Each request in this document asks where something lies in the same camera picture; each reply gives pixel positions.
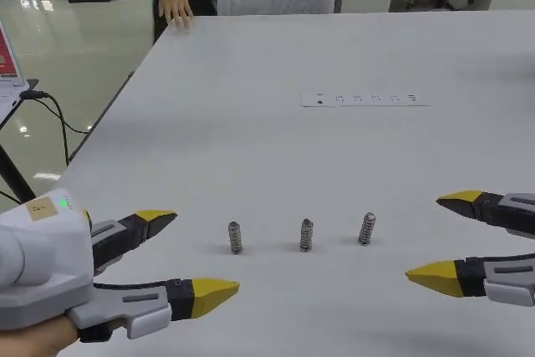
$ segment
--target yellow fingertip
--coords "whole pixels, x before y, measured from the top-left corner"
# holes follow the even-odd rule
[[[240,283],[221,279],[192,279],[195,301],[192,318],[208,314],[237,293]]]
[[[453,261],[430,263],[424,267],[412,269],[406,275],[411,282],[438,293],[452,297],[464,297]]]
[[[147,210],[147,211],[138,211],[135,213],[138,217],[144,221],[151,222],[158,217],[165,217],[167,215],[176,215],[173,211],[156,211],[156,210]]]
[[[467,191],[460,191],[455,192],[453,194],[449,194],[447,196],[441,196],[438,201],[441,200],[460,200],[460,201],[466,201],[466,202],[474,202],[483,191],[479,190],[467,190]]]

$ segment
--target laptop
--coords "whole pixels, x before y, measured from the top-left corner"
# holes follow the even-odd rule
[[[0,127],[20,102],[20,93],[29,89],[20,74],[6,30],[0,21]]]

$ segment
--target power strip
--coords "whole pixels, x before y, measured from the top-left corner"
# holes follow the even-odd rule
[[[429,106],[415,94],[301,94],[301,106],[304,108],[338,107],[338,106]]]

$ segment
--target black cable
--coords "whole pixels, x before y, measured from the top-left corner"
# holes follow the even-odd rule
[[[69,144],[67,144],[67,126],[65,124],[65,118],[64,118],[64,112],[61,110],[61,106],[59,106],[58,101],[51,95],[47,94],[43,91],[23,91],[20,94],[20,99],[42,99],[42,98],[48,98],[52,100],[52,102],[55,104],[56,109],[58,110],[59,119],[61,120],[61,131],[64,137],[64,154],[65,154],[65,164],[68,166],[70,163],[69,159]]]
[[[11,200],[18,205],[22,205],[22,203],[17,198],[15,198],[14,196],[10,196],[6,192],[0,191],[0,196],[5,196],[8,200]]]
[[[65,124],[64,112],[61,110],[61,106],[59,106],[58,101],[51,94],[47,94],[46,98],[52,100],[53,104],[56,105],[56,109],[58,110],[59,119],[61,120],[61,131],[64,136],[65,165],[68,166],[70,163],[69,144],[67,144],[67,125]]]
[[[52,108],[50,106],[48,106],[47,104],[45,104],[42,100],[39,100],[39,99],[34,99],[36,102],[39,102],[42,106],[44,106],[45,108],[48,109],[48,111],[50,113],[52,113],[54,116],[56,116],[58,119],[61,120],[61,118],[59,117],[59,115],[54,112],[52,110]],[[76,130],[72,125],[70,125],[68,122],[65,121],[65,125],[67,126],[67,128],[71,131],[73,131],[74,133],[78,133],[78,134],[83,134],[83,135],[87,135],[89,132],[88,131],[82,131],[82,130]]]

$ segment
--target label sticker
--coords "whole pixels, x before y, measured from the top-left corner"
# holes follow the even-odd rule
[[[49,196],[27,202],[26,208],[34,222],[58,215],[58,210]]]

